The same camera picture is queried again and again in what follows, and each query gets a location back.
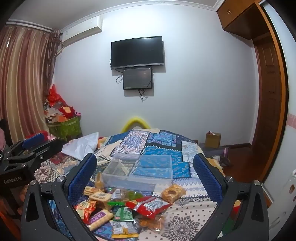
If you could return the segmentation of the orange red snack pack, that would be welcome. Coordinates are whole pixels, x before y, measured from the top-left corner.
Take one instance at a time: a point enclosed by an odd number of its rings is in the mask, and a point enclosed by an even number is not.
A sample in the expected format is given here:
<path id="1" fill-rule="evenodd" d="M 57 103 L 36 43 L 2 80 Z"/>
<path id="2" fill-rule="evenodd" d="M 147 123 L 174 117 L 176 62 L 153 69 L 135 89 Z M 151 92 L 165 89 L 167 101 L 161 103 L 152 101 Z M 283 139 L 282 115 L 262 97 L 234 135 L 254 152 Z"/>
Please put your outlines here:
<path id="1" fill-rule="evenodd" d="M 85 224 L 90 223 L 90 216 L 96 209 L 96 201 L 82 201 L 74 206 L 76 212 Z"/>

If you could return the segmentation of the beige cracker pack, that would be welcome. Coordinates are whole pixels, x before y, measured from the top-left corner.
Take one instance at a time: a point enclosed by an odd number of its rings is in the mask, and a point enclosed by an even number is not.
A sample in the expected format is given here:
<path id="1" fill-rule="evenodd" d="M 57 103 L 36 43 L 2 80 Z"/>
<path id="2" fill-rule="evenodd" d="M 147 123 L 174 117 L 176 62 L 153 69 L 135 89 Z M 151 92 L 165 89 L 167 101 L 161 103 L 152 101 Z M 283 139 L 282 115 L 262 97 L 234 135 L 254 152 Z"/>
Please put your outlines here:
<path id="1" fill-rule="evenodd" d="M 96 192 L 89 196 L 91 201 L 108 202 L 112 197 L 112 194 L 105 192 Z"/>

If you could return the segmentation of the purple label biscuit pack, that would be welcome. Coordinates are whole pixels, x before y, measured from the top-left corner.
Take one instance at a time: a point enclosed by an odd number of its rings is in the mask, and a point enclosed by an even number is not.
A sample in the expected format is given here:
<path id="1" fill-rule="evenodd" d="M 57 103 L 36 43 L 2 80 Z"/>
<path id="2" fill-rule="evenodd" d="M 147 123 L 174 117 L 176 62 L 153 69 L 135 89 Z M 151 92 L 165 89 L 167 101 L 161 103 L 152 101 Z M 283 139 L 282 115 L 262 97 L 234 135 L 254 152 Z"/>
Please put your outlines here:
<path id="1" fill-rule="evenodd" d="M 98 213 L 94 214 L 89 219 L 88 227 L 91 231 L 98 229 L 114 217 L 114 214 L 106 209 L 102 209 Z"/>

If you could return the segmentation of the peanut brittle snack pack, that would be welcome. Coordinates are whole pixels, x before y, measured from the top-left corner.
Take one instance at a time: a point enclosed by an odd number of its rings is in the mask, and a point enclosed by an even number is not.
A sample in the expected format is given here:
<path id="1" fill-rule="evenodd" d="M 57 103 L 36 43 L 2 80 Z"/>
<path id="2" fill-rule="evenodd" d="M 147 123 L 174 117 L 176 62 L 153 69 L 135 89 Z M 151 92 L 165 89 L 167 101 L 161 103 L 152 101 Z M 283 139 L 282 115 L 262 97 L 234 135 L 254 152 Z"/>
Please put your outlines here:
<path id="1" fill-rule="evenodd" d="M 186 190 L 177 184 L 172 184 L 161 193 L 161 198 L 166 202 L 173 204 L 176 200 L 186 195 Z"/>

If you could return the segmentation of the red snack packet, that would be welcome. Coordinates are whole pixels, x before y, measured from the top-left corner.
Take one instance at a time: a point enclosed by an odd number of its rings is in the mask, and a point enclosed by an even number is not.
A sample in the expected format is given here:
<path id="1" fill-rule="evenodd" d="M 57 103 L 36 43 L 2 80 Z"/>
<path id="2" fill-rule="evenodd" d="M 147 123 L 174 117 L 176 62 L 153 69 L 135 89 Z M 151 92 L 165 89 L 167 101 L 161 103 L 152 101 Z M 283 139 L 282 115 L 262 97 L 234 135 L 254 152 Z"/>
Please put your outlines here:
<path id="1" fill-rule="evenodd" d="M 152 196 L 134 199 L 126 202 L 125 205 L 138 214 L 150 219 L 154 219 L 159 213 L 162 213 L 172 206 L 171 203 Z"/>

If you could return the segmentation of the clear plastic storage box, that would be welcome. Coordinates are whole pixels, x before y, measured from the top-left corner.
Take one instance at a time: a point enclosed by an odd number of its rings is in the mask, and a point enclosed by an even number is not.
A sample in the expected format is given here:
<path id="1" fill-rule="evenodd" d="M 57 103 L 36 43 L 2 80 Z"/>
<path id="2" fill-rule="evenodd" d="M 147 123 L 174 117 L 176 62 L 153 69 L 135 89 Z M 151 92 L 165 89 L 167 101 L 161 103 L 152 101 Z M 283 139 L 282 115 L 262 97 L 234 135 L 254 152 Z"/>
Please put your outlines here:
<path id="1" fill-rule="evenodd" d="M 107 187 L 162 192 L 173 182 L 171 156 L 117 154 L 101 178 Z"/>

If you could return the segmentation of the yellow edged snack bag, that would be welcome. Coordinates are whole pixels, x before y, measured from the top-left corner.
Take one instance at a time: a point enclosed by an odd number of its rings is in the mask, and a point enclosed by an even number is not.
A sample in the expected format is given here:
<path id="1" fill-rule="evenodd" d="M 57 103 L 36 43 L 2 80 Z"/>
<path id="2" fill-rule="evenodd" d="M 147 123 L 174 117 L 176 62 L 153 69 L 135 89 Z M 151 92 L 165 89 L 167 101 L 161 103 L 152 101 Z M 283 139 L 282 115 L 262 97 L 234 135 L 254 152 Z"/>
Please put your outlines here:
<path id="1" fill-rule="evenodd" d="M 119 238 L 132 238 L 139 237 L 137 228 L 134 226 L 133 222 L 114 222 L 112 225 L 112 235 L 113 239 Z"/>

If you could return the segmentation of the white pillow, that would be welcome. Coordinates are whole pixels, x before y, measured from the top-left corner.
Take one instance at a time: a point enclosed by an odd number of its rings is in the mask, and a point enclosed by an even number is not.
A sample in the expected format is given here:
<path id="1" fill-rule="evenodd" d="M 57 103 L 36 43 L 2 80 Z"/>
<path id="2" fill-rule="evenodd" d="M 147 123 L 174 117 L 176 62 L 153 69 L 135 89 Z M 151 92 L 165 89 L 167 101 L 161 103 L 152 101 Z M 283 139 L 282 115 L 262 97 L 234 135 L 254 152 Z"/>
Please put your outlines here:
<path id="1" fill-rule="evenodd" d="M 98 146 L 99 132 L 71 140 L 62 147 L 62 153 L 79 161 L 88 154 L 94 154 Z"/>

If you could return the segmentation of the small cardboard box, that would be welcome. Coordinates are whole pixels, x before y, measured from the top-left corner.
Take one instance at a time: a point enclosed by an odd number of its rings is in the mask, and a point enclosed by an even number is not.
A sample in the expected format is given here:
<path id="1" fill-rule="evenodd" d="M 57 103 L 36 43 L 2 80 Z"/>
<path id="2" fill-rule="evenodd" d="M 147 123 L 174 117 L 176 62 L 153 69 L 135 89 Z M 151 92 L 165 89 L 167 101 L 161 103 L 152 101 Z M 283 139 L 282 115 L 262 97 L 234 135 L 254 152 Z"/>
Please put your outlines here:
<path id="1" fill-rule="evenodd" d="M 209 131 L 206 133 L 205 147 L 218 149 L 220 147 L 221 134 Z"/>

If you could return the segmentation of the green small snack packet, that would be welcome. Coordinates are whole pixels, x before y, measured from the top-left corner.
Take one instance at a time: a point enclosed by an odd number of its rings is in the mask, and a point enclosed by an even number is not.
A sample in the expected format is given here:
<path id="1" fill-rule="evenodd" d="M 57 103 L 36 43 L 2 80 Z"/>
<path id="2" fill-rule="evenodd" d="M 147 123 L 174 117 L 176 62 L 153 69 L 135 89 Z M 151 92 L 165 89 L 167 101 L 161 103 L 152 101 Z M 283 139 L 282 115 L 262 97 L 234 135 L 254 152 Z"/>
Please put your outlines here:
<path id="1" fill-rule="evenodd" d="M 120 207 L 114 214 L 114 222 L 134 221 L 132 210 L 128 207 Z"/>

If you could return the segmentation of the striped red curtain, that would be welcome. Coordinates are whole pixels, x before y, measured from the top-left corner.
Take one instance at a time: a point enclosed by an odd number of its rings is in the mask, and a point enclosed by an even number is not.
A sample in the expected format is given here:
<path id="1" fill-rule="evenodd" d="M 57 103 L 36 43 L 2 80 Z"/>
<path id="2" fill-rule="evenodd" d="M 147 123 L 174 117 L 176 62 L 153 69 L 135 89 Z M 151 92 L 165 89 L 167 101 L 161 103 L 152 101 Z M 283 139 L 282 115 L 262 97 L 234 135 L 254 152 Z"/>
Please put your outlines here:
<path id="1" fill-rule="evenodd" d="M 52 83 L 60 31 L 4 26 L 1 30 L 1 118 L 15 143 L 46 131 L 44 102 Z"/>

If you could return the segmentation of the wooden door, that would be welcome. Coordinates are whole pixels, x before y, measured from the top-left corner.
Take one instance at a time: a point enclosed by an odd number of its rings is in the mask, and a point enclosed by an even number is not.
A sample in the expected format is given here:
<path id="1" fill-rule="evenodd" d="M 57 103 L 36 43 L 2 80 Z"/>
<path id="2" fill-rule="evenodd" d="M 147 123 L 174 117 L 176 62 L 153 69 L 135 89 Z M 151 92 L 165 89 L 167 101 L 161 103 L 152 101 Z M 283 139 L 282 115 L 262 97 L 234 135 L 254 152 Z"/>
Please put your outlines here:
<path id="1" fill-rule="evenodd" d="M 253 149 L 263 162 L 259 180 L 265 181 L 280 150 L 287 120 L 287 68 L 282 46 L 267 11 L 254 2 L 266 32 L 253 39 L 259 73 L 259 106 Z"/>

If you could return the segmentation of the white air conditioner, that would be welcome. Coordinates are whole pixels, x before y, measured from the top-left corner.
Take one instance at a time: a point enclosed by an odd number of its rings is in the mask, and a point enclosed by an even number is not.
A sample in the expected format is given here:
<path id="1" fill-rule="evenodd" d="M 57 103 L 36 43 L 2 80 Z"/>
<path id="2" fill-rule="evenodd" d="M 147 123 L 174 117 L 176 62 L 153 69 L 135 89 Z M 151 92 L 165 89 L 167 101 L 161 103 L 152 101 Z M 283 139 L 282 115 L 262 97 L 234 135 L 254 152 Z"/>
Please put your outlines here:
<path id="1" fill-rule="evenodd" d="M 102 18 L 96 16 L 85 20 L 62 32 L 62 47 L 102 32 Z"/>

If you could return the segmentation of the wooden overhead cabinet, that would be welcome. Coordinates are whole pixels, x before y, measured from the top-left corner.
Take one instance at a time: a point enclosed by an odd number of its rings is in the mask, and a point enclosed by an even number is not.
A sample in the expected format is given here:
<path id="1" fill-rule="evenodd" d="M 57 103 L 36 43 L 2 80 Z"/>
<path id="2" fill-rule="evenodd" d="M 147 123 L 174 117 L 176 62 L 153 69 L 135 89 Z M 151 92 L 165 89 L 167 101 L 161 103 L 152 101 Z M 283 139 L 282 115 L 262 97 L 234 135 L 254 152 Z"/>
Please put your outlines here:
<path id="1" fill-rule="evenodd" d="M 269 32 L 255 1 L 225 0 L 217 14 L 223 30 L 247 40 Z"/>

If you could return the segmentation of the small wall monitor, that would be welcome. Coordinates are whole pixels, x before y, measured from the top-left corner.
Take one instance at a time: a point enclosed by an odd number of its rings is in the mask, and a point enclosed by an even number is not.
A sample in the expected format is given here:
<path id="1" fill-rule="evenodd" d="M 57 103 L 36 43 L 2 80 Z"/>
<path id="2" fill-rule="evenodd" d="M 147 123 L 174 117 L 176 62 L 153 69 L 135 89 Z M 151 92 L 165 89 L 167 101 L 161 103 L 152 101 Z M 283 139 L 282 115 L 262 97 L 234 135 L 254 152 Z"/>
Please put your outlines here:
<path id="1" fill-rule="evenodd" d="M 123 70 L 123 89 L 152 89 L 153 76 L 151 67 L 127 68 Z"/>

